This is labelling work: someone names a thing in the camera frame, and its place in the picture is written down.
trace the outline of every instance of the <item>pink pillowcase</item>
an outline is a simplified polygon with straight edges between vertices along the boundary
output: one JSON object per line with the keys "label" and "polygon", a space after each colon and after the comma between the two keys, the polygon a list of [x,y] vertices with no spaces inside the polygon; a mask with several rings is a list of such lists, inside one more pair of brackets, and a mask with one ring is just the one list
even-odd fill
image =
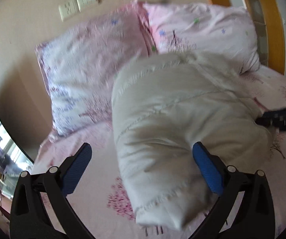
{"label": "pink pillowcase", "polygon": [[115,75],[151,50],[146,22],[135,1],[36,47],[59,136],[111,119]]}
{"label": "pink pillowcase", "polygon": [[160,54],[206,50],[224,55],[239,74],[259,69],[255,27],[244,8],[203,3],[143,7]]}

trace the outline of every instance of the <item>pink bedsheet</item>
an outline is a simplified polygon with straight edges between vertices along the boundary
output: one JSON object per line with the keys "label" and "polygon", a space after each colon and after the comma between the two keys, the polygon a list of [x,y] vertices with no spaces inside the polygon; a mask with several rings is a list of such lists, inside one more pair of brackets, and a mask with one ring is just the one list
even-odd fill
{"label": "pink bedsheet", "polygon": [[[256,72],[243,74],[240,79],[249,88],[262,111],[286,107],[284,76],[267,67],[261,67]],[[46,139],[41,145],[33,173],[46,172],[53,165],[59,166],[66,157],[75,154],[84,142],[91,144],[93,157],[75,192],[68,195],[67,199],[97,239],[185,239],[204,220],[206,213],[200,213],[181,232],[160,226],[141,227],[135,223],[130,201],[119,177],[110,122],[84,128],[55,143]],[[270,157],[262,170],[266,173],[273,196],[278,236],[286,227],[286,133],[276,135]],[[63,231],[46,194],[42,197],[54,227]],[[232,224],[240,202],[241,194],[223,229],[229,228]]]}

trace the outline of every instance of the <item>wooden furniture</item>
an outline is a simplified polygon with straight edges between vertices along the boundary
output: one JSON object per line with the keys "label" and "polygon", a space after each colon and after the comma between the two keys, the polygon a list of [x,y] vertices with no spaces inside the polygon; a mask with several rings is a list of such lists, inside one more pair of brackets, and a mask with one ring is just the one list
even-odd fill
{"label": "wooden furniture", "polygon": [[[244,0],[258,37],[260,62],[275,71],[285,72],[285,39],[276,0]],[[211,4],[231,6],[229,0],[208,0]]]}

